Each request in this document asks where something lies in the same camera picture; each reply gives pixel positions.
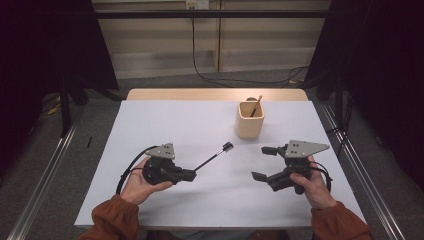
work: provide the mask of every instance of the beige container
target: beige container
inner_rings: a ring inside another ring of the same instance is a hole
[[[261,133],[265,113],[262,103],[259,102],[255,114],[250,117],[256,101],[241,102],[237,107],[236,134],[240,138],[257,138]]]

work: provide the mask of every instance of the rust-colored sweater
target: rust-colored sweater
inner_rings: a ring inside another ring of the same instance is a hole
[[[138,206],[125,202],[119,195],[94,208],[92,217],[94,226],[80,240],[137,238]],[[312,209],[312,230],[317,240],[371,239],[368,226],[341,202],[324,210]]]

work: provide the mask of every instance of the pencil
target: pencil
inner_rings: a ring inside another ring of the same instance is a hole
[[[261,101],[262,95],[259,96],[258,101],[255,104],[255,107],[253,108],[252,114],[250,114],[250,117],[253,117],[255,115],[256,109],[259,107],[259,102]]]

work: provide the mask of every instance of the silver bracket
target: silver bracket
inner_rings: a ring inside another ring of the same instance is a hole
[[[304,158],[309,155],[329,149],[328,144],[290,140],[287,144],[286,157]]]
[[[174,145],[172,143],[163,144],[162,146],[150,149],[146,152],[146,155],[174,160]]]

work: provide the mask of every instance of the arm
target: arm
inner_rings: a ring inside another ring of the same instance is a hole
[[[311,167],[317,167],[312,156],[308,159]],[[316,239],[371,239],[368,226],[331,196],[321,173],[312,171],[310,180],[297,173],[290,178],[305,188],[306,198],[312,206],[312,230]]]
[[[143,178],[142,168],[148,158],[139,163],[128,177],[121,195],[94,208],[92,218],[94,226],[78,239],[135,239],[139,229],[138,205],[150,194],[163,191],[172,186],[171,182],[151,185]]]

